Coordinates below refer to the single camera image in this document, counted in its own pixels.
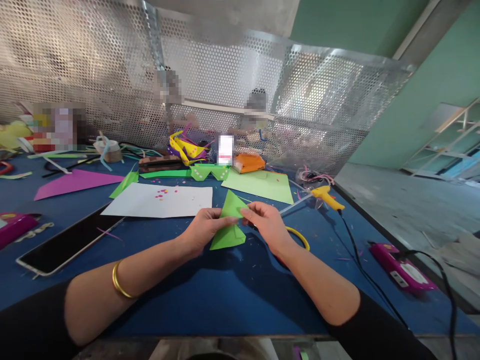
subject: phone screen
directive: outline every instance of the phone screen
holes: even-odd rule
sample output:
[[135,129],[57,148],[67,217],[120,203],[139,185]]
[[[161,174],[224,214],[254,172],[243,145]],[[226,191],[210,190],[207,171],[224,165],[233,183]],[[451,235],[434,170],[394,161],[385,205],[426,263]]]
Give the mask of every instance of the phone screen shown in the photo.
[[103,233],[97,228],[109,231],[112,226],[123,219],[122,216],[100,215],[106,207],[103,206],[101,209],[30,250],[18,258],[18,260],[42,273],[49,274],[53,272],[102,236]]

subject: person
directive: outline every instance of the person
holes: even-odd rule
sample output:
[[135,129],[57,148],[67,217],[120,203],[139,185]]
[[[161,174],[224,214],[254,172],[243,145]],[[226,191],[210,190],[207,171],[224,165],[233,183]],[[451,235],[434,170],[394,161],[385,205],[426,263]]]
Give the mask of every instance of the person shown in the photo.
[[[219,208],[201,209],[177,238],[82,273],[3,310],[0,354],[5,356],[1,357],[28,359],[48,355],[49,359],[71,359],[138,297],[199,256],[219,229],[239,220],[219,218],[220,213]],[[241,213],[242,223],[255,224],[270,251],[309,295],[328,332],[352,359],[435,359],[427,347],[370,297],[298,245],[275,207],[252,202]],[[210,355],[203,354],[201,359],[232,359],[221,353]]]

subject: smartphone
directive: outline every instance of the smartphone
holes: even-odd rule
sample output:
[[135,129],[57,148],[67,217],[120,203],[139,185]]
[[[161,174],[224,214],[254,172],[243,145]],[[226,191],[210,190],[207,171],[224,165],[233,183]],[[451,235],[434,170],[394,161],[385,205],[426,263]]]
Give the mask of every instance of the smartphone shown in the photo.
[[107,206],[20,256],[17,264],[40,276],[54,274],[98,241],[104,235],[99,229],[109,233],[124,219],[122,216],[100,215]]

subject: hand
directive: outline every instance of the hand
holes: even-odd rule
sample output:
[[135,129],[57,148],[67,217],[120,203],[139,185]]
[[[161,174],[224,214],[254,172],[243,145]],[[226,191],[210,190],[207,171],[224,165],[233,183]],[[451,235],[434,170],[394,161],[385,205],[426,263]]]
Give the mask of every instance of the hand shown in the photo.
[[292,239],[279,211],[264,202],[255,201],[248,204],[249,209],[240,209],[245,217],[243,225],[254,224],[267,243],[273,255],[281,258],[281,252],[291,246],[298,246]]
[[205,245],[218,230],[239,221],[238,217],[233,216],[219,218],[221,212],[222,209],[220,208],[201,209],[186,230],[178,237],[195,257],[202,253]]

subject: black sleeve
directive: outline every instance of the black sleeve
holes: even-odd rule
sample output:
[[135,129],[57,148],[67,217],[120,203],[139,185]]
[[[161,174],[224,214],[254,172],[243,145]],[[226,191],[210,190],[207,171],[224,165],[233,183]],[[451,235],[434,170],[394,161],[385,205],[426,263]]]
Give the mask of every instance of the black sleeve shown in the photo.
[[70,280],[0,311],[0,359],[72,359],[80,349],[65,324]]
[[432,352],[405,326],[359,291],[360,307],[357,313],[341,326],[327,324],[328,332],[353,360],[436,360]]

